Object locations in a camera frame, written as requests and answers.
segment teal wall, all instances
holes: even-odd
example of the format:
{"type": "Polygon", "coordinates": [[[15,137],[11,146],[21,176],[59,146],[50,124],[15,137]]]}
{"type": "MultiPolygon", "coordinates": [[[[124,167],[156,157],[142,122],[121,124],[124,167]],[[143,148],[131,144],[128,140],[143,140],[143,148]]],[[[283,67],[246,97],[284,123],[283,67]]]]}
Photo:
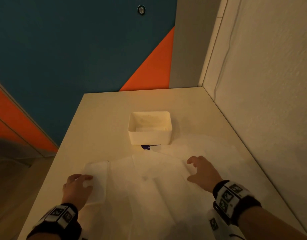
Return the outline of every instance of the teal wall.
{"type": "Polygon", "coordinates": [[[83,94],[119,91],[174,27],[176,2],[0,0],[0,83],[60,145],[83,94]]]}

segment white table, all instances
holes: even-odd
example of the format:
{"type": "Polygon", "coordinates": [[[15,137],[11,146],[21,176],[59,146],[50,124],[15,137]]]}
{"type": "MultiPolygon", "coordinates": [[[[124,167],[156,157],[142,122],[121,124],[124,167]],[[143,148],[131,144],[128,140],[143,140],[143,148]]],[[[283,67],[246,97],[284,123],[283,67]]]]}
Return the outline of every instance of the white table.
{"type": "MultiPolygon", "coordinates": [[[[69,175],[79,173],[85,163],[117,160],[143,151],[130,144],[127,126],[132,111],[169,111],[173,133],[205,134],[227,140],[239,151],[246,164],[259,178],[265,177],[254,158],[226,121],[204,88],[175,88],[85,94],[59,151],[47,174],[18,239],[25,239],[32,226],[52,206],[59,204],[62,185],[69,175]]],[[[269,191],[263,207],[304,233],[283,199],[267,179],[269,191]]],[[[130,209],[123,207],[112,212],[117,222],[115,239],[127,239],[130,209]]]]}

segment hand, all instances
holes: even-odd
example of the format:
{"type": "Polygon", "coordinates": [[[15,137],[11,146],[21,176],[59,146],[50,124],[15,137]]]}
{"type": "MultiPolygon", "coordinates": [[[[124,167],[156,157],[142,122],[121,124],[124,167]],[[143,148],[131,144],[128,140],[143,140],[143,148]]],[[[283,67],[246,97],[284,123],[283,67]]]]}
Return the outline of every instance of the hand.
{"type": "Polygon", "coordinates": [[[215,167],[203,156],[192,156],[187,160],[187,164],[193,163],[197,168],[197,173],[187,178],[189,182],[199,185],[204,190],[212,193],[217,183],[223,181],[215,167]]]}
{"type": "Polygon", "coordinates": [[[83,187],[82,183],[85,180],[91,180],[92,175],[73,174],[68,177],[67,183],[63,185],[63,197],[61,203],[71,203],[77,207],[78,211],[84,207],[88,197],[90,196],[93,187],[83,187]]]}

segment white wall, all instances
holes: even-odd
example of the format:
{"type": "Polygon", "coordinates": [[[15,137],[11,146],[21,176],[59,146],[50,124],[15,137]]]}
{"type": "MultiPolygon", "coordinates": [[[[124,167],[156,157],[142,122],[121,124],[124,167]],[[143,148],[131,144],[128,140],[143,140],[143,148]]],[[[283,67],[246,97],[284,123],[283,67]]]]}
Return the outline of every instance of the white wall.
{"type": "Polygon", "coordinates": [[[234,25],[238,8],[203,86],[307,230],[307,0],[242,0],[234,25]]]}

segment wristband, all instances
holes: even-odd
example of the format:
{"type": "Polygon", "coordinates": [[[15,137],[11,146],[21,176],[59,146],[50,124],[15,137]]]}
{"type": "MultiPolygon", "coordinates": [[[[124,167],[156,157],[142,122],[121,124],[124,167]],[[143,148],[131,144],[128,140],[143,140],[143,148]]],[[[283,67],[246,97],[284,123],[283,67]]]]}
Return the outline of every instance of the wristband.
{"type": "Polygon", "coordinates": [[[78,240],[81,226],[77,219],[78,210],[73,204],[57,205],[37,222],[27,239],[36,233],[51,233],[59,235],[61,240],[78,240]]]}
{"type": "Polygon", "coordinates": [[[219,182],[212,194],[215,198],[213,208],[227,225],[238,226],[239,217],[245,210],[261,207],[261,203],[246,188],[229,180],[219,182]]]}

